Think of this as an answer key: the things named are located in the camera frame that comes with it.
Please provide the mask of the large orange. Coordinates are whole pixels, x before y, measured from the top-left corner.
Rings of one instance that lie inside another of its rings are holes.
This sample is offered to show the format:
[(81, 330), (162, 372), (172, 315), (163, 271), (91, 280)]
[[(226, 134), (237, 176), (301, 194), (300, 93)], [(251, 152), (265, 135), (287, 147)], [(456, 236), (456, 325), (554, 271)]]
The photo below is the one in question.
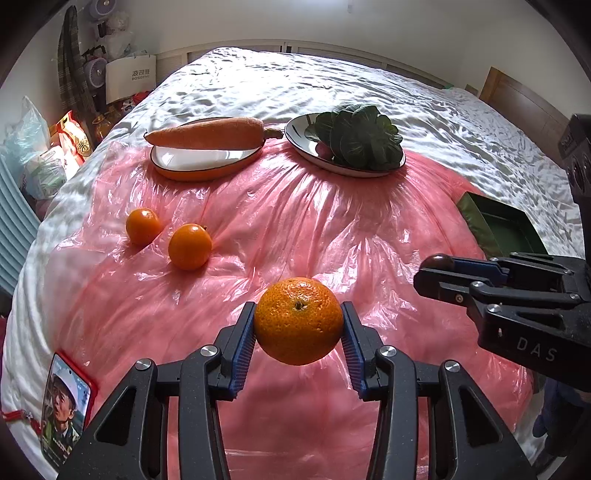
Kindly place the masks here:
[(344, 331), (335, 294), (320, 281), (287, 278), (266, 289), (256, 304), (254, 336), (276, 361), (304, 366), (334, 350)]

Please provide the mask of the dark plum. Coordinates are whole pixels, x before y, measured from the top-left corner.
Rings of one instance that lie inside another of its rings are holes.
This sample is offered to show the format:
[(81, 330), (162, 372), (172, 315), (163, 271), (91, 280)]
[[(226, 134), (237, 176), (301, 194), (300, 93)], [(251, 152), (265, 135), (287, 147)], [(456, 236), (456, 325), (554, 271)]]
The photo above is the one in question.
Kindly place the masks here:
[(420, 268), (453, 271), (455, 268), (455, 260), (448, 254), (438, 253), (423, 260)]

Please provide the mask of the green rectangular tray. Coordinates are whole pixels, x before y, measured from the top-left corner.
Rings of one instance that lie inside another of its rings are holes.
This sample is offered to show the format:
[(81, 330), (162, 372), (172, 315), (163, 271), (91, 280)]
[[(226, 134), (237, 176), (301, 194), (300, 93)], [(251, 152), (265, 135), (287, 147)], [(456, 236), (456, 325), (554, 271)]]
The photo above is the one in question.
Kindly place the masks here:
[(457, 208), (487, 258), (548, 254), (525, 212), (473, 192), (466, 192)]

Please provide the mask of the wooden headboard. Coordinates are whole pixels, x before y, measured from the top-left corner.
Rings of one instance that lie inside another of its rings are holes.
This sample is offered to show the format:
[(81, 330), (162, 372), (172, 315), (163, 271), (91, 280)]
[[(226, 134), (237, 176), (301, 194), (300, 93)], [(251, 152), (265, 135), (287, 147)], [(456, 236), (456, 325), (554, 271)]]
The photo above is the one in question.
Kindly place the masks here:
[(568, 119), (552, 104), (522, 83), (491, 67), (480, 99), (521, 129), (557, 165), (558, 144)]

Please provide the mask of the pink plastic sheet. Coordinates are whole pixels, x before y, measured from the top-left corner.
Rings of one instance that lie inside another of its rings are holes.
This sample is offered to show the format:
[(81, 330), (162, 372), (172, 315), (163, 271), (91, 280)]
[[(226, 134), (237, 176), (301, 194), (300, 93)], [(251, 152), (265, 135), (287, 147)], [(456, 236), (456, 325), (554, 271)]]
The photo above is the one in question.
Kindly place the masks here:
[[(145, 147), (114, 142), (96, 159), (90, 208), (50, 254), (42, 312), (51, 349), (96, 382), (98, 401), (135, 360), (183, 359), (270, 285), (308, 277), (352, 302), (363, 323), (411, 358), (458, 360), (509, 427), (523, 416), (527, 371), (481, 349), (462, 308), (413, 286), (430, 255), (483, 255), (456, 206), (471, 190), (459, 174), (414, 154), (391, 175), (346, 178), (284, 141), (235, 176), (202, 184), (162, 178)], [(138, 208), (162, 225), (144, 248), (125, 228)], [(169, 241), (185, 224), (211, 236), (211, 255), (197, 270), (169, 259)]]

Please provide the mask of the green leafy vegetable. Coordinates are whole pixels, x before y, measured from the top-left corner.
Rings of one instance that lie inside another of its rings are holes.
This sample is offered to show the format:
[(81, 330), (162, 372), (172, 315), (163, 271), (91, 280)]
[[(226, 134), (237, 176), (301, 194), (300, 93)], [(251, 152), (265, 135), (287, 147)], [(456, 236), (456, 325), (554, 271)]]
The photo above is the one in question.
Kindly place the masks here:
[(404, 154), (398, 127), (375, 105), (348, 104), (322, 112), (308, 133), (332, 149), (335, 163), (356, 169), (396, 168)]

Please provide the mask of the small orange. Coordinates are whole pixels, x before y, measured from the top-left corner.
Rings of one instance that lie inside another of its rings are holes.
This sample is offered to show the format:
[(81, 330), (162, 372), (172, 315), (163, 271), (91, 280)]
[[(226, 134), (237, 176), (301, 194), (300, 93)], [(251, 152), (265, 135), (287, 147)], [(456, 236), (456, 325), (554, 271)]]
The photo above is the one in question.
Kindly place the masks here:
[(161, 232), (161, 222), (154, 211), (138, 208), (131, 211), (125, 223), (129, 241), (136, 247), (149, 245)]
[(185, 224), (172, 235), (168, 255), (173, 266), (184, 270), (197, 270), (207, 263), (212, 251), (212, 240), (204, 227)]

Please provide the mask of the small orange far left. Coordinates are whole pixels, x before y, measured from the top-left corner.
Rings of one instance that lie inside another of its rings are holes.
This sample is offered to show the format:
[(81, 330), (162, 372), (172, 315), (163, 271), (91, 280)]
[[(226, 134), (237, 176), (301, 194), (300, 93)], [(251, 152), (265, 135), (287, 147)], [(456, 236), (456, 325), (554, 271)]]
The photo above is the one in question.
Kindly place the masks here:
[(161, 222), (154, 211), (138, 208), (131, 211), (125, 223), (129, 241), (136, 247), (149, 245), (161, 232)]

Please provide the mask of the light blue suitcase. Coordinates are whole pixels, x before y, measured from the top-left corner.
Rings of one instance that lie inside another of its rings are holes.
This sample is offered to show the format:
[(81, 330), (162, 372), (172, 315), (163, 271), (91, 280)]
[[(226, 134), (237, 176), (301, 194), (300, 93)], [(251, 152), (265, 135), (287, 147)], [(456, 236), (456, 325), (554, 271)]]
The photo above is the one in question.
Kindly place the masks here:
[(4, 161), (0, 188), (0, 284), (1, 291), (12, 296), (40, 222)]

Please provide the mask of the large carrot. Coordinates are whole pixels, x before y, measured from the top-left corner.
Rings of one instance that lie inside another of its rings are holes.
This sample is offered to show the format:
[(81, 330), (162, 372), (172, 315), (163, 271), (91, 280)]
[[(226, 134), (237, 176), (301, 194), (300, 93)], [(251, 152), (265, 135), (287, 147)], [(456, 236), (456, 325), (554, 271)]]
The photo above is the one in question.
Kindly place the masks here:
[(254, 118), (199, 120), (144, 136), (153, 146), (187, 150), (249, 150), (281, 137), (280, 129), (266, 127)]

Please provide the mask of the orange red snack bag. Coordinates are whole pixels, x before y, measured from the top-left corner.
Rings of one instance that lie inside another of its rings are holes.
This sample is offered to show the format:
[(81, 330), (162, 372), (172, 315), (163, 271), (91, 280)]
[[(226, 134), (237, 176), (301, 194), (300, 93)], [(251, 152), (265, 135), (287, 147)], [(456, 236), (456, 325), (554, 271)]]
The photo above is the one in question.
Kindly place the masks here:
[(82, 126), (68, 111), (57, 123), (49, 127), (50, 145), (59, 145), (67, 158), (82, 166), (92, 154), (92, 145)]

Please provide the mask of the plaid hanging scarf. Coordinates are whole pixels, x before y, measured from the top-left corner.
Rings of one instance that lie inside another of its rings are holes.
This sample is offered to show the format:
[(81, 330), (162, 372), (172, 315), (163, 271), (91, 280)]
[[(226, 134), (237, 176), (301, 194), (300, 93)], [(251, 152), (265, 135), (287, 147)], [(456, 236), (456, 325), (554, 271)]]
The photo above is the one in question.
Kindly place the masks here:
[(73, 113), (87, 135), (90, 147), (97, 141), (92, 121), (97, 111), (86, 81), (78, 38), (77, 8), (70, 5), (64, 15), (57, 50), (58, 85), (63, 109)]

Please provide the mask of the white paper shopping bag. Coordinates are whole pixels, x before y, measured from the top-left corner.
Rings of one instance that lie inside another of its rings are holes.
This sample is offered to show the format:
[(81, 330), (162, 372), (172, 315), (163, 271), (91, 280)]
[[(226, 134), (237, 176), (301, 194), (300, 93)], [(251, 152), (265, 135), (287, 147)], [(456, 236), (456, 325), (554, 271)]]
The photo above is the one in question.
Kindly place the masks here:
[(156, 87), (156, 57), (136, 55), (113, 60), (106, 65), (106, 103), (152, 91)]

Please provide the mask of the lower white fan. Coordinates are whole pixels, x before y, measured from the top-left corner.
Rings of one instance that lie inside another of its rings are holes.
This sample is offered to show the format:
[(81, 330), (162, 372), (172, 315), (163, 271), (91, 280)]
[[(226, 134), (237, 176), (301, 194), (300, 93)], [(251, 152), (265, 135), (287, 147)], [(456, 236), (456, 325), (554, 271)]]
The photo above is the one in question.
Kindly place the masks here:
[(84, 64), (84, 75), (89, 89), (96, 90), (105, 84), (106, 66), (105, 58), (98, 57)]

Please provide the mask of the upper white fan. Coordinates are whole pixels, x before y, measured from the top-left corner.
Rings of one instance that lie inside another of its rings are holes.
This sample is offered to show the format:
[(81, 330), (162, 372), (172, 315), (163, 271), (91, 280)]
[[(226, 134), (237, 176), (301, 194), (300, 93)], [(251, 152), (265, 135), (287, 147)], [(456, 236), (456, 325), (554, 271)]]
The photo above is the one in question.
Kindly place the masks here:
[(90, 0), (87, 11), (89, 17), (98, 22), (108, 18), (116, 10), (116, 7), (116, 0)]

